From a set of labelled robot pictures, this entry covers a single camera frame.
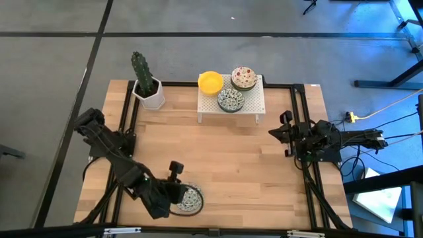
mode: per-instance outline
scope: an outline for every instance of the white shelf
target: white shelf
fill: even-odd
[[[231,84],[231,75],[222,75],[223,77],[223,88],[233,89]],[[247,92],[241,91],[244,95],[245,102],[242,109],[238,112],[228,113],[223,111],[217,103],[217,95],[210,97],[198,88],[198,103],[197,113],[198,122],[202,122],[202,114],[255,114],[256,123],[259,123],[260,119],[266,114],[266,106],[264,104],[264,91],[263,91],[263,79],[261,75],[257,75],[257,83],[251,90]]]

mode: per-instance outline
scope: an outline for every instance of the gray floor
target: gray floor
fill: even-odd
[[[396,1],[404,16],[406,1]],[[318,1],[307,15],[306,1],[115,1],[107,32],[396,32],[389,3]],[[0,31],[96,32],[106,1],[0,2]],[[421,28],[412,28],[419,39]],[[0,160],[0,230],[30,225],[94,38],[0,38],[0,143],[27,152],[25,160]],[[133,51],[145,54],[163,81],[196,81],[214,70],[229,73],[247,65],[271,83],[319,83],[329,118],[347,110],[360,116],[410,91],[357,89],[356,79],[388,81],[417,62],[406,40],[334,38],[103,38],[81,111],[101,108],[111,79],[135,79]],[[421,81],[423,75],[414,81]],[[416,97],[356,124],[361,130],[414,112]],[[418,117],[383,127],[385,136],[419,130]],[[88,146],[73,136],[46,225],[66,225],[81,189]],[[342,152],[344,157],[354,150]],[[421,165],[420,138],[392,145],[377,158],[405,169]],[[366,166],[393,168],[363,155]],[[386,229],[362,230],[388,233]]]

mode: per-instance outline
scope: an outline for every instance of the green patterned bowl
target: green patterned bowl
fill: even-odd
[[[244,106],[244,96],[236,89],[222,90],[217,96],[219,107],[225,112],[234,113]]]

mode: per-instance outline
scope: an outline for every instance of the wooden tabletop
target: wooden tabletop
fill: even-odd
[[[110,82],[103,113],[106,125],[117,130],[128,81]],[[312,120],[327,120],[319,85],[306,85]],[[268,134],[280,126],[279,115],[292,110],[287,89],[265,89],[266,115],[255,124],[253,115],[204,115],[197,123],[196,87],[164,87],[166,103],[160,111],[139,107],[134,159],[147,165],[157,178],[169,175],[172,160],[184,164],[182,182],[193,182],[204,192],[204,210],[197,216],[153,220],[140,199],[124,193],[118,224],[167,227],[310,229],[302,172],[282,145]],[[126,125],[129,125],[131,101]],[[352,225],[340,173],[331,163],[319,163],[325,197],[347,225]],[[104,193],[109,162],[101,158],[87,171],[75,221],[94,208]],[[114,196],[107,221],[111,220]],[[319,203],[314,199],[318,225]]]

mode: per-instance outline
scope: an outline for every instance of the yellow cable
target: yellow cable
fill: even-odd
[[[404,101],[405,99],[407,99],[407,98],[411,97],[412,95],[415,95],[416,93],[419,93],[419,92],[421,92],[421,91],[423,91],[423,89],[420,89],[419,91],[417,91],[417,92],[415,92],[415,93],[412,93],[412,94],[410,94],[409,96],[407,96],[407,97],[405,97],[405,98],[403,98],[403,99],[400,99],[400,100],[398,100],[398,101],[396,101],[396,102],[393,102],[393,103],[389,104],[388,106],[386,106],[386,107],[382,108],[381,110],[378,110],[378,111],[376,111],[376,112],[374,112],[374,113],[370,114],[369,116],[365,116],[365,117],[354,116],[354,119],[355,119],[355,120],[363,120],[363,119],[367,119],[367,118],[369,118],[369,117],[371,117],[371,116],[374,116],[374,115],[376,115],[377,113],[379,113],[379,112],[381,112],[381,111],[385,110],[386,108],[389,108],[390,106],[393,106],[393,105],[397,104],[398,102],[402,102],[402,101]]]

